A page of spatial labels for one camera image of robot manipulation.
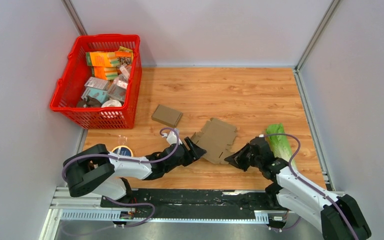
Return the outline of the cardboard box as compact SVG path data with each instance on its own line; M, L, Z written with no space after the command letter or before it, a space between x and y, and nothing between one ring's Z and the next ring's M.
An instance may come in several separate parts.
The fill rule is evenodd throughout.
M206 150L202 158L216 165L227 165L225 158L234 154L231 149L236 137L236 126L212 117L192 135L191 140Z
M176 128L183 116L183 113L170 108L168 106L159 104L153 114L151 119L155 122L161 123L165 126Z

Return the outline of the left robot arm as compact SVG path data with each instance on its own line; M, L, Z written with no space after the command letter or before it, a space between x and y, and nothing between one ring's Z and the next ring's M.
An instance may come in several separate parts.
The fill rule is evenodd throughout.
M70 196L78 198L94 193L109 197L125 208L133 201L127 177L144 181L159 179L176 167L187 167L207 152L189 137L181 140L173 132L166 140L169 146L163 151L141 157L110 152L104 144L97 144L65 160L62 177Z

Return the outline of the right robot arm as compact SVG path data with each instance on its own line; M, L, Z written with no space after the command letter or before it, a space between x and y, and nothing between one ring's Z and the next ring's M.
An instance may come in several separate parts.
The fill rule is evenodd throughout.
M290 160L275 156L265 135L255 137L224 160L243 171L258 168L272 181L265 189L266 205L295 212L317 228L325 240L367 240L372 236L352 196L328 191L294 170Z

